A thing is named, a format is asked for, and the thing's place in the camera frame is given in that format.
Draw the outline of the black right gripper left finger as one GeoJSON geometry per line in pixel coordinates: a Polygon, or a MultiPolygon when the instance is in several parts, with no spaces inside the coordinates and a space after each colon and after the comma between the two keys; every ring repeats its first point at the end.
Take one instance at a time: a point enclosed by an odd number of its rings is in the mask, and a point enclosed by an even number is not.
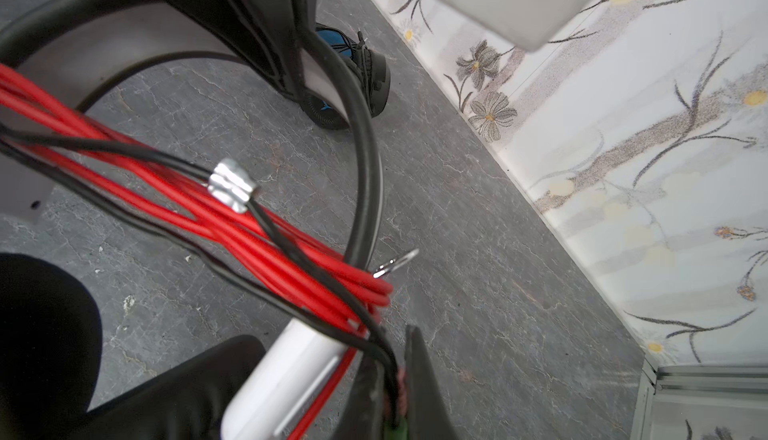
{"type": "Polygon", "coordinates": [[[369,355],[360,362],[332,440],[382,440],[384,368],[369,355]]]}

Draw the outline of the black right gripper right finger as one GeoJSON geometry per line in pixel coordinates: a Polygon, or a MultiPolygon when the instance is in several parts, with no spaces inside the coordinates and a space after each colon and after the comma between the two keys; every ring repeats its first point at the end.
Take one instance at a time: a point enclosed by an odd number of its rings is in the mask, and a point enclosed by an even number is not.
{"type": "Polygon", "coordinates": [[[457,440],[421,330],[406,326],[405,385],[407,388],[408,438],[457,440]]]}

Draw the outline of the black headphones with blue band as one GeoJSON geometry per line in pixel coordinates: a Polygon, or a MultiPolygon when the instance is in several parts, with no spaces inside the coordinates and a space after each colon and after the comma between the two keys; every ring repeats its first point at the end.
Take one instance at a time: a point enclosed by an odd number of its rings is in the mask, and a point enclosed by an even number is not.
{"type": "MultiPolygon", "coordinates": [[[[386,58],[370,49],[361,31],[354,39],[338,28],[317,22],[315,32],[341,57],[358,80],[371,117],[380,115],[387,104],[391,86],[386,58]]],[[[348,128],[347,121],[323,97],[308,93],[307,102],[302,109],[320,128],[331,131],[348,128]]]]}

